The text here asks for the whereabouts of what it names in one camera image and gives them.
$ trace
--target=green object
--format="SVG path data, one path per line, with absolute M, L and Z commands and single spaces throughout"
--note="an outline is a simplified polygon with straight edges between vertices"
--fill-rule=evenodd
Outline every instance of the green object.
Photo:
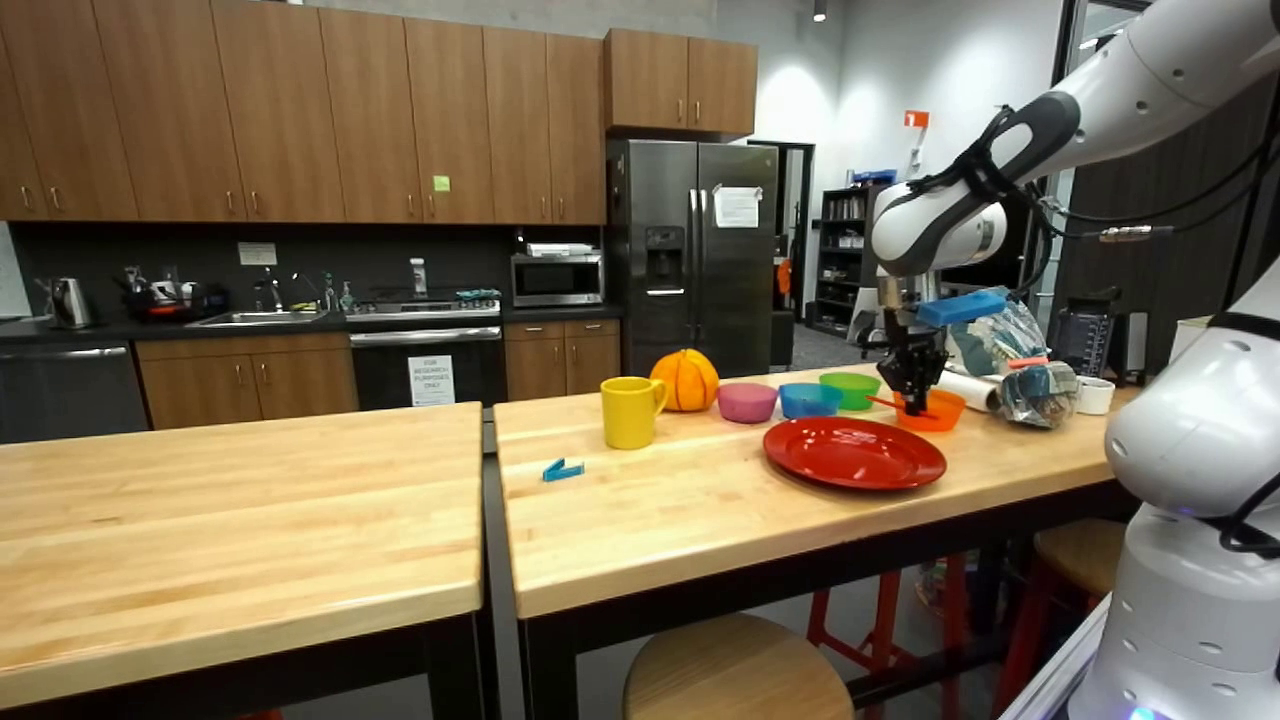
M 876 403 L 879 394 L 879 378 L 865 373 L 823 373 L 818 383 L 839 395 L 839 414 L 865 414 Z

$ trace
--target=refrigerator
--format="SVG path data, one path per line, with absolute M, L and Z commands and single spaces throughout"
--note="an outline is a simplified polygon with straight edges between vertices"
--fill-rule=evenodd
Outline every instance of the refrigerator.
M 622 373 L 698 350 L 721 378 L 767 373 L 780 147 L 609 143 L 609 297 Z

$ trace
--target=floor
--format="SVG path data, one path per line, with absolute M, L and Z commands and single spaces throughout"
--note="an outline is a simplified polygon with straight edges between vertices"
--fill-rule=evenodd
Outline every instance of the floor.
M 793 350 L 793 369 L 830 369 L 830 365 L 856 365 L 856 350 L 844 335 L 827 335 L 816 330 L 797 330 L 797 350 Z M 498 476 L 495 464 L 484 464 L 484 494 L 486 494 L 486 510 L 495 506 L 498 494 Z M 498 718 L 502 720 L 524 720 L 524 705 L 520 705 L 520 652 L 515 652 L 515 619 L 512 619 L 512 588 L 498 586 L 509 577 L 509 562 L 495 556 L 493 562 L 493 577 L 495 577 L 495 657 L 498 657 Z M 924 588 L 924 573 L 908 567 L 902 573 L 902 602 L 899 602 L 899 644 L 908 652 L 933 652 L 940 649 L 940 615 L 920 602 Z M 802 633 L 807 619 L 807 596 L 798 602 L 783 602 L 783 606 L 763 606 L 753 610 L 793 633 Z M 859 580 L 859 586 L 844 586 L 830 594 L 830 627 L 844 640 L 859 640 L 870 627 L 870 614 L 876 614 L 876 580 Z M 619 698 L 622 698 L 622 682 L 629 682 L 629 664 L 640 652 L 643 640 L 636 644 L 617 644 L 617 649 L 599 649 L 581 657 L 581 718 L 583 720 L 617 720 L 619 718 Z M 856 664 L 830 657 L 830 664 L 839 670 L 839 678 L 859 678 Z M 986 720 L 993 718 L 993 670 L 977 670 L 962 678 L 962 720 Z M 322 698 L 310 705 L 292 705 L 282 708 L 286 720 L 349 720 L 349 718 L 376 718 L 376 720 L 431 720 L 431 705 L 428 705 L 428 684 L 418 678 L 397 682 L 397 684 L 379 684 L 379 690 L 361 690 L 361 694 L 344 694 L 344 698 Z M 940 690 L 920 690 L 908 698 L 895 698 L 891 705 L 884 705 L 884 720 L 924 720 L 924 718 L 940 718 Z

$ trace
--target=white robot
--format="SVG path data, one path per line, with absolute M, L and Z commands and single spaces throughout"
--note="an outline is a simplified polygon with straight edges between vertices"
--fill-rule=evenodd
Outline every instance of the white robot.
M 1280 69 L 1280 0 L 1155 0 L 1021 111 L 999 111 L 950 168 L 886 189 L 870 253 L 902 297 L 999 249 L 1014 182 L 1131 157 Z M 886 313 L 884 381 L 916 403 L 936 344 Z M 1280 263 L 1108 428 L 1125 533 L 1108 627 L 1071 720 L 1280 718 Z

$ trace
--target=wooden table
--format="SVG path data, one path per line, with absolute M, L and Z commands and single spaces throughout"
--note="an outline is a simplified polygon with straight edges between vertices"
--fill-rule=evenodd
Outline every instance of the wooden table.
M 0 449 L 0 718 L 227 718 L 428 673 L 495 718 L 481 403 Z
M 529 718 L 574 718 L 574 652 L 1110 510 L 1105 424 L 1026 431 L 962 414 L 926 435 L 945 479 L 865 497 L 776 472 L 767 424 L 660 415 L 655 446 L 609 452 L 594 395 L 495 403 Z M 542 483 L 556 455 L 583 476 Z

